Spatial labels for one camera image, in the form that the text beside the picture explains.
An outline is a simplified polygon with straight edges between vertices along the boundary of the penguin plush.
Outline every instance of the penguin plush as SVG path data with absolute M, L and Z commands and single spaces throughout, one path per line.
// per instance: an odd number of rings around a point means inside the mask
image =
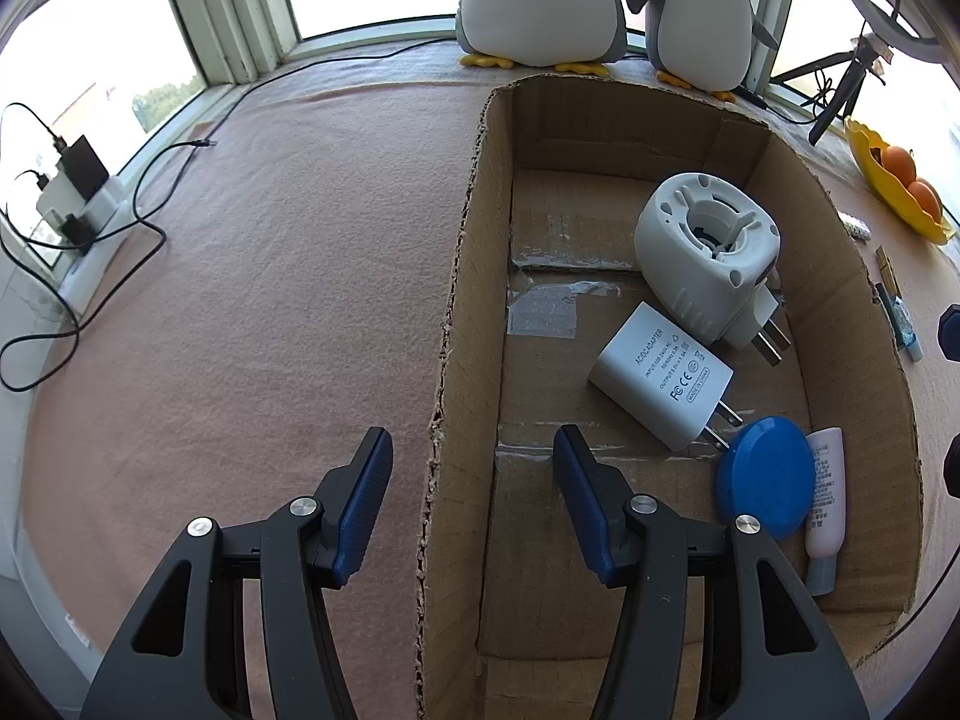
M 750 0 L 627 0 L 632 13 L 647 5 L 647 55 L 661 81 L 695 86 L 734 103 L 731 89 L 750 67 L 752 38 L 775 49 Z
M 627 25 L 620 0 L 460 0 L 457 40 L 462 65 L 608 76 L 603 63 L 626 52 Z

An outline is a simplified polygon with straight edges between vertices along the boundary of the packing tape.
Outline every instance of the packing tape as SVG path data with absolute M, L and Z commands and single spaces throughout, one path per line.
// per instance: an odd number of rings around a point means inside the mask
M 620 297 L 616 284 L 577 281 L 538 284 L 507 296 L 507 335 L 537 338 L 577 337 L 577 295 Z

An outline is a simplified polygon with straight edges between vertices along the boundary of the blue gripper pad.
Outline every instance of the blue gripper pad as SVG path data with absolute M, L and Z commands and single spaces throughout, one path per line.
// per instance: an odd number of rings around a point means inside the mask
M 640 538 L 627 529 L 623 507 L 634 494 L 627 480 L 597 463 L 576 425 L 554 436 L 553 475 L 587 568 L 608 587 L 624 586 L 642 554 Z
M 323 506 L 320 543 L 311 562 L 339 589 L 356 573 L 373 532 L 394 467 L 394 443 L 383 428 L 371 428 L 348 466 L 333 469 L 317 488 Z

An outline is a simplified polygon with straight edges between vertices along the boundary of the black cable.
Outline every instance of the black cable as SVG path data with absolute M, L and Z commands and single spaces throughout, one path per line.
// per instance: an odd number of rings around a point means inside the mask
M 0 384 L 2 384 L 5 389 L 8 389 L 11 392 L 26 392 L 29 389 L 33 389 L 35 386 L 41 385 L 43 382 L 45 382 L 47 379 L 53 376 L 56 372 L 60 371 L 68 362 L 70 362 L 71 359 L 73 359 L 74 354 L 76 354 L 77 347 L 80 345 L 80 332 L 82 332 L 83 330 L 89 327 L 90 322 L 93 322 L 93 320 L 96 319 L 97 315 L 104 309 L 104 306 L 106 306 L 109 300 L 114 295 L 116 295 L 118 290 L 120 290 L 120 288 L 123 287 L 123 285 L 126 284 L 131 279 L 131 276 L 133 276 L 133 274 L 135 274 L 136 271 L 139 271 L 142 268 L 142 266 L 144 266 L 147 263 L 147 261 L 152 258 L 152 256 L 157 254 L 157 252 L 162 249 L 165 242 L 167 242 L 167 234 L 162 227 L 159 227 L 156 224 L 153 224 L 150 221 L 147 221 L 147 217 L 149 215 L 157 213 L 157 211 L 160 210 L 160 208 L 162 208 L 164 205 L 166 205 L 167 202 L 170 200 L 170 197 L 174 194 L 176 185 L 178 185 L 179 182 L 181 181 L 181 178 L 184 177 L 184 172 L 186 172 L 185 168 L 187 163 L 184 161 L 184 165 L 176 174 L 173 185 L 170 187 L 170 191 L 168 191 L 167 196 L 165 196 L 165 198 L 162 199 L 162 201 L 160 201 L 160 203 L 157 204 L 157 207 L 152 209 L 150 213 L 141 215 L 141 213 L 136 208 L 136 199 L 140 194 L 140 187 L 143 184 L 143 179 L 146 177 L 147 173 L 150 172 L 150 168 L 153 167 L 157 162 L 157 160 L 160 159 L 160 157 L 163 154 L 165 154 L 167 151 L 172 151 L 174 148 L 181 148 L 182 146 L 193 146 L 193 148 L 196 150 L 197 148 L 201 148 L 202 146 L 212 146 L 212 143 L 206 138 L 204 138 L 203 140 L 196 140 L 196 141 L 181 141 L 179 143 L 170 143 L 169 146 L 165 146 L 160 151 L 157 151 L 157 154 L 155 154 L 154 157 L 150 160 L 150 162 L 147 163 L 147 167 L 145 167 L 145 169 L 141 173 L 139 180 L 136 182 L 136 187 L 133 189 L 133 198 L 131 199 L 131 210 L 133 210 L 134 223 L 142 224 L 143 226 L 159 234 L 160 240 L 150 251 L 148 251 L 143 257 L 140 258 L 140 260 L 136 263 L 136 265 L 134 265 L 129 271 L 127 271 L 124 277 L 120 279 L 113 286 L 113 288 L 107 293 L 104 299 L 100 301 L 100 303 L 93 310 L 93 312 L 82 322 L 80 321 L 80 318 L 77 316 L 77 312 L 75 312 L 73 310 L 73 307 L 61 296 L 58 289 L 54 285 L 50 284 L 50 282 L 48 282 L 45 278 L 39 275 L 36 271 L 34 271 L 31 268 L 28 268 L 21 261 L 16 259 L 16 257 L 13 256 L 10 250 L 7 249 L 7 245 L 3 242 L 3 236 L 0 235 L 0 248 L 3 250 L 4 254 L 7 255 L 8 259 L 10 259 L 11 262 L 13 262 L 13 264 L 18 269 L 20 269 L 21 271 L 24 271 L 26 274 L 29 274 L 33 279 L 37 280 L 37 282 L 40 282 L 40 284 L 44 285 L 45 288 L 48 290 L 48 292 L 54 295 L 54 298 L 56 298 L 56 300 L 58 300 L 58 303 L 64 308 L 64 311 L 66 312 L 67 317 L 69 317 L 70 319 L 70 323 L 73 325 L 71 329 L 64 330 L 59 333 L 30 333 L 29 335 L 25 335 L 25 336 L 17 336 L 16 338 L 11 338 L 9 341 L 4 343 L 3 346 L 0 346 Z M 40 376 L 40 378 L 37 378 L 34 381 L 31 381 L 29 384 L 25 384 L 25 385 L 12 385 L 3 377 L 3 365 L 2 365 L 3 355 L 6 354 L 8 349 L 12 348 L 13 346 L 16 346 L 18 343 L 27 343 L 27 341 L 48 341 L 48 340 L 55 340 L 56 338 L 73 338 L 73 346 L 70 347 L 70 351 L 67 352 L 64 358 L 60 360 L 56 365 L 54 365 L 54 367 L 52 367 L 51 370 L 48 370 L 44 375 Z
M 30 106 L 27 105 L 26 103 L 7 103 L 6 105 L 3 106 L 3 110 L 0 111 L 0 130 L 3 130 L 3 117 L 6 115 L 7 109 L 13 108 L 13 107 L 23 108 L 25 111 L 30 113 L 30 115 L 34 117 L 34 119 L 36 119 L 37 122 L 40 122 L 40 126 L 43 127 L 50 134 L 50 137 L 53 138 L 54 148 L 56 148 L 56 151 L 58 153 L 64 152 L 64 148 L 66 148 L 66 141 L 64 141 L 64 139 L 61 138 L 61 136 L 56 134 L 56 132 L 54 132 L 50 127 L 48 127 L 47 122 L 45 122 L 43 119 L 40 119 L 40 116 L 37 116 L 37 111 L 30 108 Z
M 934 595 L 936 595 L 936 592 L 940 589 L 940 585 L 944 584 L 944 580 L 947 579 L 947 575 L 949 575 L 949 572 L 952 569 L 953 564 L 957 561 L 957 557 L 960 557 L 960 544 L 957 544 L 957 548 L 953 552 L 953 557 L 951 557 L 950 561 L 947 563 L 947 567 L 944 569 L 944 573 L 940 575 L 940 579 L 937 580 L 937 584 L 933 586 L 933 590 L 930 590 L 930 593 L 928 593 L 926 598 L 923 599 L 923 603 L 921 603 L 917 607 L 917 610 L 915 611 L 915 613 L 911 614 L 909 619 L 907 619 L 907 621 L 903 625 L 901 625 L 901 627 L 897 628 L 894 631 L 894 634 L 890 638 L 888 638 L 888 640 L 883 642 L 882 645 L 880 645 L 880 647 L 877 648 L 878 652 L 882 650 L 884 647 L 886 647 L 888 644 L 896 641 L 896 638 L 900 634 L 902 634 L 904 631 L 906 631 L 906 629 L 910 627 L 910 624 L 914 620 L 916 620 L 917 617 L 920 616 L 920 613 L 926 608 L 926 605 L 930 603 L 930 600 L 933 598 Z
M 266 86 L 269 83 L 273 83 L 274 81 L 279 81 L 280 79 L 286 79 L 288 76 L 292 76 L 293 74 L 300 73 L 301 71 L 308 70 L 309 68 L 312 68 L 318 65 L 325 65 L 333 62 L 357 62 L 357 61 L 363 61 L 363 60 L 390 59 L 394 56 L 401 55 L 402 53 L 409 52 L 410 50 L 419 49 L 420 47 L 430 46 L 435 43 L 443 43 L 450 40 L 455 40 L 455 38 L 452 38 L 452 37 L 434 38 L 433 40 L 426 40 L 426 41 L 422 41 L 421 43 L 414 43 L 411 46 L 404 46 L 402 47 L 402 49 L 394 50 L 393 52 L 386 53 L 385 55 L 330 56 L 330 57 L 326 57 L 325 59 L 317 59 L 313 62 L 309 62 L 305 65 L 301 65 L 300 67 L 294 68 L 291 71 L 282 73 L 279 76 L 273 76 L 270 79 L 260 81 L 260 83 L 248 88 L 246 91 L 244 91 L 242 95 L 240 95 L 239 98 L 237 98 L 237 100 L 234 100 L 234 102 L 232 103 L 232 105 L 229 106 L 229 108 L 227 108 L 227 111 L 224 112 L 222 117 L 220 117 L 219 121 L 216 122 L 216 124 L 214 124 L 213 127 L 211 127 L 210 131 L 206 134 L 205 138 L 202 138 L 200 140 L 194 140 L 194 141 L 181 141 L 179 143 L 170 143 L 169 146 L 165 146 L 165 148 L 162 148 L 157 154 L 154 155 L 154 157 L 150 160 L 150 162 L 147 163 L 147 167 L 145 167 L 145 169 L 141 173 L 140 178 L 137 180 L 136 186 L 133 189 L 133 198 L 131 199 L 131 210 L 133 210 L 133 221 L 131 223 L 122 225 L 121 227 L 113 230 L 112 232 L 98 236 L 93 241 L 89 242 L 89 244 L 87 245 L 97 244 L 98 242 L 105 241 L 108 238 L 112 238 L 114 235 L 118 235 L 121 232 L 124 232 L 128 229 L 131 229 L 132 227 L 135 227 L 138 224 L 142 224 L 143 226 L 159 234 L 160 240 L 149 252 L 147 252 L 146 255 L 144 255 L 136 263 L 136 265 L 134 265 L 124 275 L 122 279 L 120 279 L 113 286 L 113 288 L 107 293 L 104 299 L 100 301 L 96 309 L 94 309 L 93 312 L 82 322 L 80 321 L 80 319 L 77 316 L 77 313 L 73 310 L 70 304 L 67 303 L 67 301 L 61 297 L 58 289 L 55 286 L 51 285 L 45 278 L 43 278 L 43 276 L 37 274 L 31 268 L 28 268 L 26 265 L 21 263 L 21 261 L 19 261 L 16 257 L 14 257 L 11 254 L 10 250 L 7 249 L 7 246 L 3 241 L 3 235 L 0 234 L 0 250 L 3 250 L 4 254 L 7 255 L 8 259 L 10 259 L 11 262 L 13 262 L 13 264 L 18 269 L 20 269 L 21 271 L 24 271 L 27 275 L 30 275 L 33 279 L 40 282 L 40 284 L 44 285 L 45 288 L 54 295 L 54 298 L 56 298 L 56 301 L 64 308 L 64 312 L 66 312 L 67 317 L 69 317 L 70 322 L 73 325 L 72 329 L 64 330 L 59 333 L 33 333 L 26 336 L 18 336 L 17 338 L 12 338 L 11 341 L 7 341 L 6 343 L 3 344 L 3 346 L 0 346 L 0 385 L 3 385 L 5 389 L 8 389 L 11 392 L 30 391 L 30 389 L 33 389 L 36 386 L 39 386 L 40 384 L 45 382 L 51 376 L 56 374 L 56 372 L 64 368 L 64 366 L 68 362 L 70 362 L 74 354 L 76 354 L 77 352 L 77 347 L 80 345 L 80 332 L 85 330 L 86 327 L 89 327 L 90 322 L 93 322 L 93 320 L 96 319 L 97 315 L 104 309 L 104 306 L 107 305 L 109 300 L 113 298 L 114 295 L 116 295 L 118 290 L 120 290 L 120 288 L 123 287 L 123 285 L 126 284 L 128 280 L 131 279 L 131 276 L 133 276 L 133 274 L 135 274 L 136 271 L 139 271 L 142 268 L 142 266 L 144 266 L 147 263 L 147 261 L 149 261 L 152 258 L 152 256 L 156 255 L 157 252 L 159 252 L 162 249 L 165 242 L 167 242 L 166 231 L 163 230 L 162 227 L 159 227 L 156 224 L 151 223 L 148 219 L 152 215 L 155 215 L 161 208 L 163 208 L 163 206 L 165 206 L 170 201 L 171 197 L 174 194 L 174 191 L 176 191 L 176 187 L 179 186 L 179 182 L 181 182 L 181 180 L 184 178 L 184 175 L 186 175 L 187 169 L 192 164 L 194 157 L 196 157 L 197 151 L 199 150 L 199 148 L 202 148 L 203 146 L 213 145 L 213 141 L 210 140 L 210 136 L 212 136 L 217 130 L 219 130 L 224 125 L 225 122 L 227 122 L 227 119 L 237 109 L 237 106 L 240 103 L 243 103 L 243 100 L 246 100 L 246 98 L 248 98 L 248 96 L 251 95 L 251 93 L 255 92 L 257 89 L 261 89 L 262 87 Z M 32 111 L 31 108 L 27 107 L 27 105 L 24 105 L 23 103 L 9 103 L 7 107 L 10 107 L 11 105 L 19 105 L 22 108 L 26 108 L 27 110 L 29 110 L 30 113 L 32 113 L 34 117 L 41 124 L 43 124 L 43 127 L 47 130 L 47 132 L 50 133 L 51 137 L 55 139 L 55 146 L 57 143 L 63 142 L 62 138 L 59 138 L 59 136 L 56 135 L 53 132 L 53 130 L 50 129 L 50 127 L 47 127 L 46 122 L 43 122 L 43 119 L 40 119 L 40 117 L 38 117 L 37 114 L 35 114 L 35 112 Z M 3 122 L 3 112 L 0 112 L 0 127 L 2 126 L 2 122 Z M 136 199 L 140 192 L 140 187 L 143 184 L 143 179 L 146 177 L 150 168 L 153 165 L 155 165 L 155 162 L 157 162 L 157 159 L 160 159 L 160 156 L 165 154 L 167 151 L 171 151 L 174 148 L 181 148 L 182 146 L 193 146 L 193 149 L 192 151 L 190 151 L 189 156 L 187 156 L 187 158 L 184 160 L 184 163 L 181 165 L 181 168 L 176 173 L 173 183 L 171 184 L 169 191 L 167 191 L 165 198 L 162 199 L 162 201 L 160 201 L 160 203 L 158 203 L 149 212 L 145 214 L 141 214 L 136 208 Z M 24 170 L 24 173 L 26 172 L 35 173 L 37 175 L 37 178 L 40 178 L 40 175 L 42 175 L 42 173 L 37 173 L 35 170 Z M 51 248 L 51 250 L 59 250 L 59 251 L 78 250 L 78 248 L 80 248 L 78 245 L 72 245 L 72 244 L 58 245 L 58 244 L 47 244 L 46 242 L 42 242 L 42 241 L 35 241 L 34 239 L 23 235 L 19 230 L 17 230 L 13 226 L 10 220 L 10 216 L 8 215 L 6 209 L 0 210 L 0 217 L 2 217 L 6 221 L 8 227 L 11 229 L 11 232 L 13 232 L 13 234 L 16 237 L 18 237 L 18 239 L 21 240 L 21 242 L 24 242 L 24 244 L 26 245 L 33 245 L 34 247 L 42 247 L 42 248 Z M 70 351 L 67 352 L 66 356 L 60 362 L 58 362 L 54 367 L 52 367 L 51 370 L 48 370 L 44 375 L 40 376 L 40 378 L 38 378 L 37 380 L 21 386 L 13 386 L 3 377 L 3 367 L 2 367 L 3 355 L 12 346 L 16 346 L 18 343 L 27 343 L 27 341 L 46 341 L 46 340 L 55 340 L 56 338 L 73 338 L 73 346 L 70 347 Z
M 43 191 L 44 187 L 50 183 L 50 179 L 41 173 L 39 170 L 34 170 L 32 167 L 27 167 L 27 170 L 21 170 L 17 175 L 13 177 L 13 180 L 16 181 L 18 178 L 22 178 L 24 175 L 32 173 L 37 177 L 37 186 L 40 187 L 40 191 Z
M 787 122 L 788 124 L 798 124 L 800 127 L 809 127 L 810 124 L 813 124 L 813 122 L 817 121 L 817 119 L 791 119 L 786 114 L 782 114 L 779 112 L 779 110 L 776 110 L 773 105 L 768 105 L 767 110 L 774 114 L 774 116 L 783 119 L 784 122 Z
M 896 21 L 896 17 L 899 16 L 899 8 L 901 7 L 901 0 L 894 0 L 894 9 L 890 13 L 890 18 Z

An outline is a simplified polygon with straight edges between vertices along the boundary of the white power adapter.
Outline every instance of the white power adapter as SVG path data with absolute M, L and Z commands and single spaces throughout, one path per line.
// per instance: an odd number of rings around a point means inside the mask
M 702 344 L 640 303 L 594 362 L 589 380 L 672 451 L 701 434 L 726 451 L 707 423 L 718 413 L 734 427 L 743 424 L 720 399 L 731 376 Z
M 771 365 L 781 361 L 790 341 L 771 320 L 778 303 L 766 287 L 779 230 L 750 197 L 712 175 L 674 175 L 640 213 L 634 246 L 647 284 L 694 338 L 753 343 Z

